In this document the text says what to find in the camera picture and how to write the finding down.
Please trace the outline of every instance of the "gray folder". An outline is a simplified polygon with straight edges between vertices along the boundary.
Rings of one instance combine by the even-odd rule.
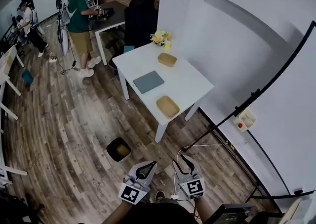
[[[164,83],[164,80],[157,74],[156,71],[151,71],[133,81],[141,94],[144,94],[153,88]]]

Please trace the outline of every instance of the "khaki shorts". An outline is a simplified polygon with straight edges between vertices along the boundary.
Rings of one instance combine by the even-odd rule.
[[[83,54],[83,53],[89,53],[93,51],[89,32],[82,32],[82,33],[69,32],[69,34],[74,42],[77,53]]]

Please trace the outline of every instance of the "wooden tray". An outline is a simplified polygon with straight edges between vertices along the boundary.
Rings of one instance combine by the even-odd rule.
[[[180,111],[179,106],[167,95],[159,98],[156,104],[159,111],[169,119],[172,119]]]
[[[159,56],[158,56],[158,61],[163,64],[163,65],[166,65],[170,68],[172,68],[174,66],[174,64],[176,63],[177,61],[177,58],[168,54],[168,53],[161,53]]]

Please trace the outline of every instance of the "white shirt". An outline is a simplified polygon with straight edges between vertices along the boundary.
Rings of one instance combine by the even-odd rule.
[[[24,23],[30,22],[31,23],[32,20],[32,11],[29,7],[26,8],[26,10],[23,13],[23,21]],[[31,25],[28,24],[26,26],[23,27],[25,34],[28,34],[31,30]]]

